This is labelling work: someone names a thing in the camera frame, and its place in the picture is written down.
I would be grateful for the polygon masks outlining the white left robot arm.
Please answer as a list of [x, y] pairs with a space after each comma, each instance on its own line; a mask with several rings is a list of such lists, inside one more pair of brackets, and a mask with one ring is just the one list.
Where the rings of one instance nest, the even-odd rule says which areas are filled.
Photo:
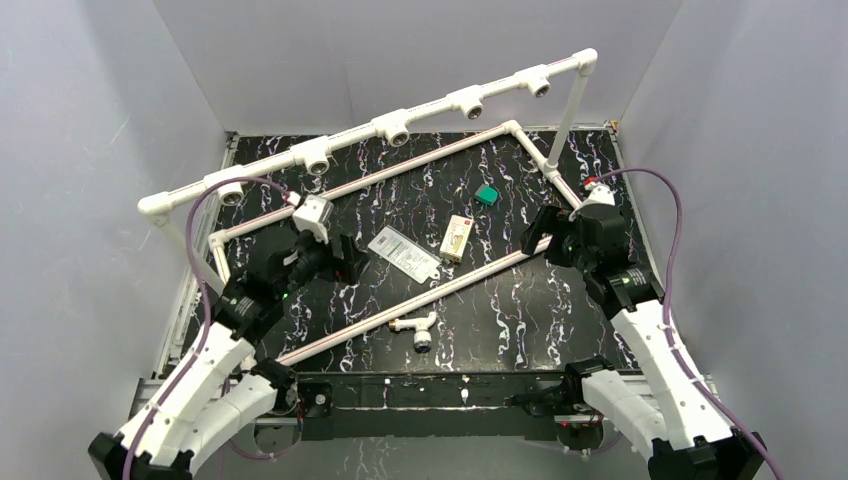
[[248, 422], [286, 416], [299, 400], [293, 369], [266, 358], [227, 394], [214, 394], [285, 315], [286, 301], [315, 279], [352, 285], [370, 262], [344, 234], [322, 243], [309, 232], [278, 237], [235, 270], [171, 376], [115, 434], [100, 433], [88, 454], [103, 479], [190, 479]]

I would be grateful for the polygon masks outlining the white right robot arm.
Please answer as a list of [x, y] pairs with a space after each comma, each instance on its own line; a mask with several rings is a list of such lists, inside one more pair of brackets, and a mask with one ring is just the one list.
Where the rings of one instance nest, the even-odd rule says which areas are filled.
[[544, 237], [545, 259], [581, 273], [589, 297], [636, 357], [656, 404], [600, 356], [567, 364], [557, 399], [577, 414], [595, 410], [609, 419], [653, 479], [753, 478], [764, 462], [761, 439], [747, 438], [704, 394], [702, 376], [663, 314], [659, 280], [649, 265], [629, 257], [620, 209], [546, 205], [522, 236], [523, 253], [534, 252]]

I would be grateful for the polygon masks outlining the white PVC pipe frame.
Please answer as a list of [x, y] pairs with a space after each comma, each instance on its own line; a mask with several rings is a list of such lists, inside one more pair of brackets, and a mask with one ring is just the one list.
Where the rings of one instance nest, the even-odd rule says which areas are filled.
[[[562, 194], [565, 200], [573, 207], [580, 207], [586, 202], [578, 198], [574, 191], [566, 184], [562, 174], [557, 170], [558, 158], [562, 152], [569, 128], [573, 124], [589, 76], [597, 64], [597, 59], [598, 52], [593, 48], [587, 48], [550, 64], [532, 66], [517, 71], [508, 77], [483, 85], [471, 85], [451, 92], [440, 99], [414, 106], [410, 109], [398, 109], [383, 114], [363, 125], [296, 144], [283, 153], [272, 155], [247, 166], [228, 167], [207, 174], [202, 180], [176, 190], [160, 192], [144, 197], [139, 200], [137, 208], [153, 225], [163, 233], [167, 232], [172, 241], [179, 246], [179, 242], [188, 240], [191, 231], [191, 222], [189, 222], [189, 226], [186, 229], [188, 233], [183, 234], [170, 221], [170, 212], [179, 205], [196, 200], [201, 196], [205, 196], [207, 193], [215, 193], [222, 204], [238, 204], [243, 198], [243, 191], [240, 186], [241, 182], [256, 180], [259, 176], [297, 165], [305, 167], [312, 175], [322, 175], [329, 169], [329, 157], [331, 154], [342, 147], [379, 136], [387, 140], [389, 145], [399, 148], [409, 140], [410, 133], [407, 127], [410, 123], [450, 111], [459, 111], [467, 119], [476, 119], [482, 113], [484, 99], [517, 89], [526, 89], [534, 97], [540, 98], [550, 88], [550, 77], [572, 70], [577, 72], [576, 77], [569, 93], [563, 119], [558, 127], [554, 145], [548, 156], [541, 154], [538, 148], [533, 145], [518, 122], [509, 120], [497, 127], [490, 128], [454, 144], [440, 147], [425, 155], [407, 160], [398, 166], [380, 170], [377, 173], [344, 184], [325, 193], [323, 196], [327, 200], [339, 198], [345, 194], [395, 177], [400, 173], [423, 166], [431, 161], [442, 159], [447, 155], [473, 145], [488, 141], [500, 135], [509, 134], [521, 143], [527, 153], [533, 158], [537, 168], [539, 168], [545, 179]], [[212, 269], [206, 263], [203, 263], [199, 267], [203, 273], [213, 277], [209, 279], [209, 283], [213, 289], [216, 292], [220, 292], [223, 289], [223, 282], [229, 280], [229, 267], [223, 260], [223, 253], [221, 253], [226, 242], [242, 234], [250, 233], [276, 221], [288, 218], [294, 211], [293, 208], [286, 207], [260, 216], [256, 220], [251, 220], [236, 227], [210, 234], [208, 236], [208, 245], [216, 259], [217, 270]], [[386, 314], [378, 314], [377, 316], [362, 320], [338, 333], [330, 334], [303, 348], [284, 354], [277, 361], [285, 366], [293, 366], [300, 361], [329, 350], [353, 337], [373, 330], [387, 323], [389, 320], [394, 320], [391, 317], [402, 316], [412, 310], [477, 283], [484, 278], [500, 273], [526, 259], [532, 258], [544, 251], [543, 249], [548, 246], [548, 243], [549, 240], [547, 239], [540, 240], [538, 246], [533, 245], [533, 250], [531, 250], [530, 254], [521, 252], [511, 253], [456, 280], [452, 280], [431, 292], [424, 293], [396, 307], [392, 307]], [[187, 253], [195, 253], [193, 245], [193, 242], [188, 240], [188, 243], [185, 245]]]

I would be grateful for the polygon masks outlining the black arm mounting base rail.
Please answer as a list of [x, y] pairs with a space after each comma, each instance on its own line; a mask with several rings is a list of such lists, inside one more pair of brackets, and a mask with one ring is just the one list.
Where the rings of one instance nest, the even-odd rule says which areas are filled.
[[580, 452], [601, 446], [601, 416], [565, 396], [556, 372], [302, 373], [295, 408], [262, 426], [302, 426], [307, 441], [359, 437], [521, 437]]

